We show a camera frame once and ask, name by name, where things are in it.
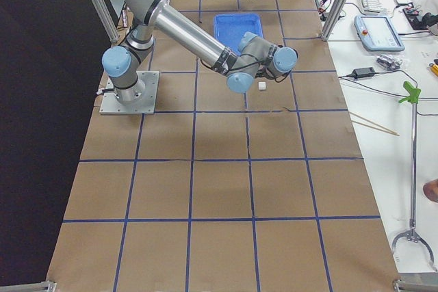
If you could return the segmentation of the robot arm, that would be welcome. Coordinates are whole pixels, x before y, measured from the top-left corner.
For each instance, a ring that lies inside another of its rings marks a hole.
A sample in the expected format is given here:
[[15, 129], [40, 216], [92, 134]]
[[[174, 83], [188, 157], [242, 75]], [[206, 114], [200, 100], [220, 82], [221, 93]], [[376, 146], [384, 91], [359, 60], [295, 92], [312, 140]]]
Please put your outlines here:
[[133, 12], [133, 27], [125, 39], [102, 56], [104, 71], [113, 84], [114, 99], [121, 105], [138, 104], [146, 97], [146, 83], [138, 66], [152, 51], [153, 31], [158, 29], [177, 41], [210, 70], [227, 78], [230, 90], [245, 93], [254, 79], [286, 77], [295, 67], [294, 49], [271, 43], [246, 32], [238, 53], [221, 44], [174, 9], [168, 0], [125, 0]]

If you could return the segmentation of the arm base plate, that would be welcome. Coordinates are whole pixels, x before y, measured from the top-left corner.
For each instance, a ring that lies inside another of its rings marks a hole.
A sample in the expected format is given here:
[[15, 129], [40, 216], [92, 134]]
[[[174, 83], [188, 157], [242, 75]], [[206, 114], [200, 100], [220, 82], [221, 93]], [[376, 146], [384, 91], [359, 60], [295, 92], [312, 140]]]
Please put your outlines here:
[[155, 113], [157, 89], [160, 71], [137, 71], [137, 83], [129, 89], [121, 90], [114, 87], [110, 78], [107, 79], [100, 106], [101, 115], [136, 115]]

